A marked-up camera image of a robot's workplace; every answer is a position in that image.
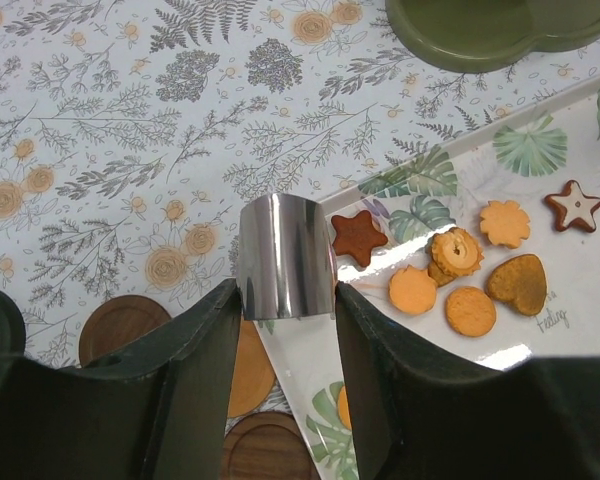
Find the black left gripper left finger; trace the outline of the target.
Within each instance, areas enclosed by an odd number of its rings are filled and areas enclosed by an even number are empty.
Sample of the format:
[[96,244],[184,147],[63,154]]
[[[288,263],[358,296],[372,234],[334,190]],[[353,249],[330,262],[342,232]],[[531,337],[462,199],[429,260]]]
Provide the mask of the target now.
[[216,479],[241,302],[221,282],[84,368],[0,354],[0,479]]

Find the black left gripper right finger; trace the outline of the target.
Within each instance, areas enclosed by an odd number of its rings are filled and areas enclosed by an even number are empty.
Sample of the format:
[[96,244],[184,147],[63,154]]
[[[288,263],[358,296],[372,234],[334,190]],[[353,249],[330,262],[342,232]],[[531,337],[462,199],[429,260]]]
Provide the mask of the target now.
[[336,289],[363,479],[600,479],[600,357],[507,370],[452,354]]

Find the orange cat-shaped cookie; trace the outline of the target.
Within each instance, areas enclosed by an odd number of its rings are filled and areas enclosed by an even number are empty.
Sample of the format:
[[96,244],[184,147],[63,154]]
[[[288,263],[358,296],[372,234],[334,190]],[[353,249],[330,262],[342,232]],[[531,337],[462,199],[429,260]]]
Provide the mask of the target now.
[[390,302],[398,310],[419,315],[435,305],[437,284],[426,270],[409,265],[393,274],[389,280],[388,294]]

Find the brown star cookie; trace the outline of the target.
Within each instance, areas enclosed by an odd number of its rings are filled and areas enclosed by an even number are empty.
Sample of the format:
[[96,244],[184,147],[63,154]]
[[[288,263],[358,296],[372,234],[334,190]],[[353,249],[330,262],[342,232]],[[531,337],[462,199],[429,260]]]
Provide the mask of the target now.
[[333,215],[331,224],[336,232],[334,253],[351,256],[362,268],[370,265],[373,249],[388,243],[388,237],[375,228],[368,210],[361,210],[353,217]]

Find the metal serving tongs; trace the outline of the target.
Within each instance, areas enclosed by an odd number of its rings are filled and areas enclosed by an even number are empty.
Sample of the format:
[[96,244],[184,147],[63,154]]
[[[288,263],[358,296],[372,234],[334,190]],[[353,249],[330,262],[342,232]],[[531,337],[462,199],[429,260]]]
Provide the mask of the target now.
[[237,284],[249,321],[331,314],[336,262],[322,205],[271,193],[240,213]]

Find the orange flower cookie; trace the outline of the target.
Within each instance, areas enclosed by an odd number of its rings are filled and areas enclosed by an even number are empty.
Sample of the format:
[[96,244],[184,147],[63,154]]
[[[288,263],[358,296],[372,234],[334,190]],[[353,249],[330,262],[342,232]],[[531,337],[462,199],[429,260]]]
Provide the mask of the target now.
[[490,200],[480,212],[480,231],[494,246],[517,249],[530,237],[530,217],[513,200]]

